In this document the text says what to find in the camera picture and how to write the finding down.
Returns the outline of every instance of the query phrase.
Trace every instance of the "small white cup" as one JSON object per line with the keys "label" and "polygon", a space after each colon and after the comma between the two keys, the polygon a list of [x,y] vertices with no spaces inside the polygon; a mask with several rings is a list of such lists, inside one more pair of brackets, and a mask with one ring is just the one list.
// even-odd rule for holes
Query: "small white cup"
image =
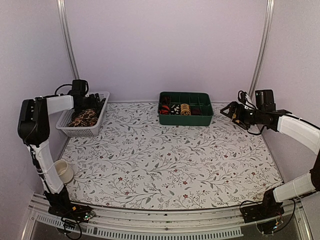
{"label": "small white cup", "polygon": [[54,163],[56,172],[63,184],[68,184],[74,178],[74,171],[64,159],[60,159]]}

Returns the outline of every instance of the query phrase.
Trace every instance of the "green plastic tray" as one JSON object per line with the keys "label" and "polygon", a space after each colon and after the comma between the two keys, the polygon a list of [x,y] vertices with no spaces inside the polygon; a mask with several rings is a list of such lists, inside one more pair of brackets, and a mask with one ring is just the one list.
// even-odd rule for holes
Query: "green plastic tray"
{"label": "green plastic tray", "polygon": [[[200,108],[202,115],[165,115],[160,114],[162,96],[170,96],[170,107],[176,104],[189,104],[192,108]],[[209,126],[214,115],[210,97],[206,93],[163,91],[159,96],[159,122],[162,125],[174,126]]]}

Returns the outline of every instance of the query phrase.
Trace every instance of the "white plastic basket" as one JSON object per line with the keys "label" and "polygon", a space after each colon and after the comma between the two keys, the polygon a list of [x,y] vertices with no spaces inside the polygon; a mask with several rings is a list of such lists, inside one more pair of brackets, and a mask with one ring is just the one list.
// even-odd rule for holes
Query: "white plastic basket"
{"label": "white plastic basket", "polygon": [[105,117],[107,102],[110,96],[108,91],[98,91],[90,92],[89,94],[99,94],[100,100],[105,98],[104,105],[102,107],[98,122],[94,126],[79,126],[79,127],[68,127],[68,124],[71,122],[72,114],[74,110],[66,110],[61,114],[58,122],[55,127],[59,130],[62,130],[68,137],[95,137],[99,134],[100,126],[102,119]]}

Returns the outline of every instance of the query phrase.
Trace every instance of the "white wall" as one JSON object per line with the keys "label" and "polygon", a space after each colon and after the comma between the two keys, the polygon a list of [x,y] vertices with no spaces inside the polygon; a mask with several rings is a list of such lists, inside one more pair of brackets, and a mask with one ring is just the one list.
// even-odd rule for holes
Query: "white wall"
{"label": "white wall", "polygon": [[[31,157],[18,137],[24,99],[53,94],[71,82],[70,65],[55,0],[0,1],[0,239],[18,240],[34,191],[42,186]],[[57,115],[51,118],[55,124]],[[54,127],[54,158],[66,137]]]}
{"label": "white wall", "polygon": [[232,101],[252,80],[266,0],[65,1],[79,75],[111,101]]}
{"label": "white wall", "polygon": [[[320,1],[277,0],[257,89],[273,89],[277,109],[320,126]],[[282,134],[264,137],[286,182],[308,172],[315,155]],[[302,201],[315,240],[320,240],[320,195]]]}

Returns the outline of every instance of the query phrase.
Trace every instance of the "patterned fabric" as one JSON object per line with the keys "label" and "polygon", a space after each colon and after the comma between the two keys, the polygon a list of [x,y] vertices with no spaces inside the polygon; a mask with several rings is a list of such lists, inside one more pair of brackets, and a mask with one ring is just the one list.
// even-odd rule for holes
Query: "patterned fabric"
{"label": "patterned fabric", "polygon": [[208,127],[163,126],[156,103],[111,103],[97,137],[63,154],[77,202],[133,209],[205,209],[260,200],[282,180],[261,136],[220,114]]}

